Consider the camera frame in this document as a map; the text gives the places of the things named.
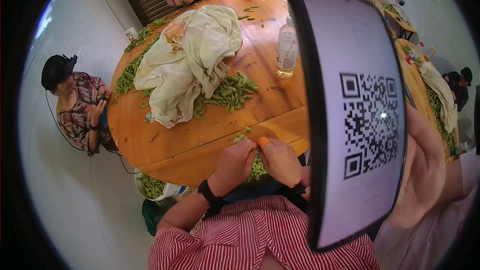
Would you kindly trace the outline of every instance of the water bottle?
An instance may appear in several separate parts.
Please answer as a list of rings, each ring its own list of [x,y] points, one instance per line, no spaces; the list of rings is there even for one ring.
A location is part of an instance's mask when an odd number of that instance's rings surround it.
[[[422,54],[423,42],[420,42],[406,55],[405,62],[411,66]]]
[[[450,156],[456,156],[467,152],[468,145],[466,142],[458,143],[455,146],[450,147]]]
[[[299,45],[297,33],[291,16],[286,16],[286,24],[278,32],[278,50],[276,52],[276,74],[289,79],[293,76],[293,69],[297,65]]]

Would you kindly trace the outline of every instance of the sleeve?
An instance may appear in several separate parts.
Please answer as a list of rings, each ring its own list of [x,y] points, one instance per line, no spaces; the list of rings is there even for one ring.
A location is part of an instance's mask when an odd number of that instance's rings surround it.
[[[88,73],[85,72],[77,72],[80,78],[90,81],[95,89],[99,89],[101,86],[105,86],[105,83],[102,81],[102,79],[99,76],[91,76]]]
[[[83,149],[89,157],[95,153],[100,152],[100,148],[97,146],[94,150],[88,147],[88,137],[90,130],[86,130],[84,127],[74,123],[69,114],[61,114],[58,118],[58,124],[67,137],[74,142],[75,145]]]
[[[469,100],[468,97],[463,97],[463,96],[462,96],[462,98],[460,98],[460,100],[457,100],[457,102],[456,102],[456,110],[457,110],[458,112],[461,112],[462,109],[463,109],[463,107],[465,106],[465,104],[467,104],[467,101],[468,101],[468,100]]]
[[[462,167],[462,189],[463,195],[467,196],[475,188],[480,179],[480,156],[474,148],[467,153],[460,155]]]
[[[195,260],[200,254],[200,243],[188,232],[174,226],[161,227],[153,239],[148,253],[148,269],[172,269],[180,267],[183,260]]]

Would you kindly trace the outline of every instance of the white cloth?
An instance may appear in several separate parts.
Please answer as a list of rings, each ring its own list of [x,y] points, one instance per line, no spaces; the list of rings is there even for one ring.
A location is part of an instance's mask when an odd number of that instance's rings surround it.
[[[152,117],[166,128],[191,120],[194,101],[210,98],[228,73],[222,62],[242,46],[242,32],[233,9],[204,5],[178,16],[145,53],[135,75],[137,90],[150,95]]]
[[[437,93],[441,102],[440,120],[445,125],[445,130],[449,133],[452,132],[457,126],[459,112],[457,111],[457,104],[454,103],[450,87],[431,63],[422,63],[420,74],[423,81]]]

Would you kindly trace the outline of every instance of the striped shirt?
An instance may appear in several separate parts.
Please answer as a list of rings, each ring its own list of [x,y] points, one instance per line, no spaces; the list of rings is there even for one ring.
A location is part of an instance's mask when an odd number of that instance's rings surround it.
[[[192,236],[173,226],[160,228],[148,255],[148,269],[257,270],[269,252],[285,269],[376,269],[367,235],[327,253],[312,252],[305,239],[308,216],[280,195],[224,206]]]

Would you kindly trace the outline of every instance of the wrist strap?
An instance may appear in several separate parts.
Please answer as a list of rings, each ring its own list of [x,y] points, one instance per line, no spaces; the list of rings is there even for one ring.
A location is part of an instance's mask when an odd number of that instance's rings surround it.
[[[216,197],[213,195],[212,191],[210,190],[210,187],[208,185],[207,179],[201,182],[201,184],[198,186],[198,193],[201,193],[203,197],[208,201],[208,204],[213,207],[213,206],[218,206],[222,204],[223,197]]]

